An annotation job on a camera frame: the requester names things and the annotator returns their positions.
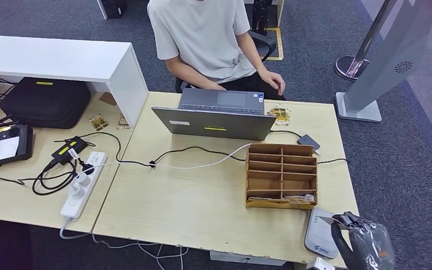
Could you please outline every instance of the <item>black bag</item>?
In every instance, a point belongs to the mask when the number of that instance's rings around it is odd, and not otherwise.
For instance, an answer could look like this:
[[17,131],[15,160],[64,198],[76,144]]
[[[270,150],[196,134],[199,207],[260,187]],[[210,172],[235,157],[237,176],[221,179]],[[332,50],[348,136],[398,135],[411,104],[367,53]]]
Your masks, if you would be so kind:
[[90,97],[85,82],[24,78],[0,107],[13,121],[32,127],[69,129],[82,117]]

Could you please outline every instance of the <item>white power strip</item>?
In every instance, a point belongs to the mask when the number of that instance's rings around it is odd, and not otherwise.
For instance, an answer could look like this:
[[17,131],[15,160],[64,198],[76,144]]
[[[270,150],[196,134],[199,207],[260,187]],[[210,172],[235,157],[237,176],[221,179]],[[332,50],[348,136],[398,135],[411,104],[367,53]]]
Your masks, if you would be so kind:
[[[107,155],[102,152],[92,152],[88,157],[86,164],[102,165],[107,162]],[[72,181],[69,188],[69,197],[64,203],[64,207],[60,210],[60,214],[64,217],[73,218],[76,220],[81,215],[85,204],[92,193],[93,187],[102,172],[103,167],[96,167],[90,175],[82,174]]]

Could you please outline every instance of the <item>laptop keyboard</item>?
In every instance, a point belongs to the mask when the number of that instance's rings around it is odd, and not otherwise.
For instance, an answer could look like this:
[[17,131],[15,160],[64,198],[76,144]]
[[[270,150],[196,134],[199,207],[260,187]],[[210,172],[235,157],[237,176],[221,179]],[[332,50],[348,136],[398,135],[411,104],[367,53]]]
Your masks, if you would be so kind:
[[222,111],[225,113],[244,113],[244,114],[261,114],[261,110],[228,108],[217,106],[202,106],[202,105],[181,105],[185,110],[200,110],[200,111]]

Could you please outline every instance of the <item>wooden compartment box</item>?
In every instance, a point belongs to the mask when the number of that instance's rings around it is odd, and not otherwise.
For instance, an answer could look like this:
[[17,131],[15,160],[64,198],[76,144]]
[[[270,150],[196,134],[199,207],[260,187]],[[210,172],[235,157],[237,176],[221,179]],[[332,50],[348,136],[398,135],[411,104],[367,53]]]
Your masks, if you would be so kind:
[[[317,158],[312,146],[255,143],[246,157],[246,207],[310,210],[317,205]],[[286,196],[311,194],[314,201]]]

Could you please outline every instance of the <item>gray laptop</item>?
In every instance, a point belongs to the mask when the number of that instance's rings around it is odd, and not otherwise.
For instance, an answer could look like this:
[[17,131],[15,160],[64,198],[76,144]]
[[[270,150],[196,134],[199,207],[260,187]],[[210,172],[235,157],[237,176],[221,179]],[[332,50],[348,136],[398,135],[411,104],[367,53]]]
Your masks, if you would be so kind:
[[264,114],[264,93],[185,88],[179,109]]
[[[262,101],[259,102],[261,93],[189,90],[196,93],[201,101],[191,97],[192,94],[185,89],[178,109],[151,108],[173,134],[263,141],[276,120],[275,116],[264,115],[264,98],[262,97]],[[227,93],[242,96],[227,96]]]

